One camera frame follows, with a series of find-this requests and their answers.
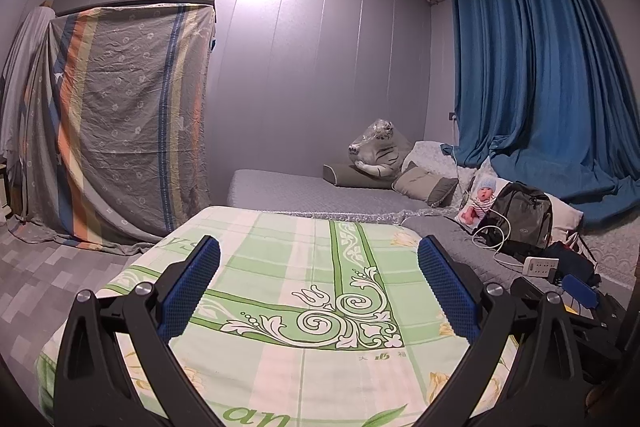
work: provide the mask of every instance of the bedspread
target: bedspread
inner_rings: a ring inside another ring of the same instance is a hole
[[[398,225],[212,206],[98,296],[155,281],[206,234],[220,242],[220,268],[170,347],[227,425],[408,426],[468,347],[418,269],[420,238]],[[45,412],[62,331],[38,360]],[[163,414],[129,338],[118,339],[143,404]],[[494,404],[513,356],[508,343],[476,413]]]

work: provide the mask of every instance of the grey floor mat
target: grey floor mat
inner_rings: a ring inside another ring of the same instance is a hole
[[[0,228],[0,353],[33,403],[36,358],[65,321],[78,290],[100,289],[138,257],[54,242],[32,245]]]

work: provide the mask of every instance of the charging cable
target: charging cable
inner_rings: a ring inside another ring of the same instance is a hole
[[[507,261],[502,261],[502,260],[498,259],[497,255],[500,253],[500,248],[502,248],[504,246],[505,242],[507,241],[507,239],[511,235],[511,223],[509,222],[509,219],[507,219],[505,216],[503,216],[500,212],[497,212],[496,210],[494,210],[492,208],[489,208],[488,210],[490,212],[493,212],[494,214],[498,214],[498,216],[500,216],[502,219],[504,219],[507,222],[507,226],[509,227],[509,230],[507,231],[507,234],[504,235],[504,231],[500,227],[498,227],[497,225],[485,225],[484,227],[481,227],[481,228],[477,229],[474,232],[474,235],[471,236],[471,242],[474,245],[476,245],[476,247],[482,248],[483,250],[495,250],[494,261],[496,263],[499,263],[499,264],[503,265],[504,267],[509,268],[510,270],[516,271],[518,273],[522,273],[522,264],[507,263]],[[497,247],[488,247],[487,245],[481,245],[480,243],[476,242],[476,236],[480,232],[482,232],[482,230],[488,230],[488,229],[497,229],[500,232],[500,235],[502,236],[502,240],[497,245]]]

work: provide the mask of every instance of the power strip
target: power strip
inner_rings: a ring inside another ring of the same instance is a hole
[[[522,274],[529,277],[548,277],[552,269],[558,268],[558,259],[548,257],[527,257],[522,266]]]

